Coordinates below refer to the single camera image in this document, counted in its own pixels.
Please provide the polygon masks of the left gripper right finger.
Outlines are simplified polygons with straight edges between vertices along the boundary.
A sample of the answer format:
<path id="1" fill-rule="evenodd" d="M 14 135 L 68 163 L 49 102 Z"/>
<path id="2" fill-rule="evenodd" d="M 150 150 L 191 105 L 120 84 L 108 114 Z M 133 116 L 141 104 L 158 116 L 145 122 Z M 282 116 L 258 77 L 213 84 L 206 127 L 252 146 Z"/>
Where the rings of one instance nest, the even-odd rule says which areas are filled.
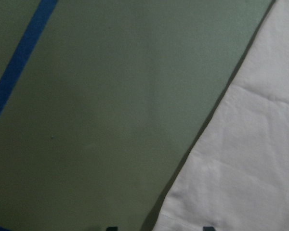
<path id="1" fill-rule="evenodd" d="M 203 231 L 215 231 L 215 228 L 213 226 L 204 226 Z"/>

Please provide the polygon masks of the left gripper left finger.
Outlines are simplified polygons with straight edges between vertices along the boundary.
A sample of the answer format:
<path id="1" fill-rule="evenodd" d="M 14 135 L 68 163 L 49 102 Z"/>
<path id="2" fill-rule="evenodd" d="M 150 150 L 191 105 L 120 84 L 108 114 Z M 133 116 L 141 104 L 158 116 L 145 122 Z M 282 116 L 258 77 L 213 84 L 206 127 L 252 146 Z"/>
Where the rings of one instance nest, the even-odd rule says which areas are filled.
<path id="1" fill-rule="evenodd" d="M 107 227 L 106 231 L 118 231 L 117 226 Z"/>

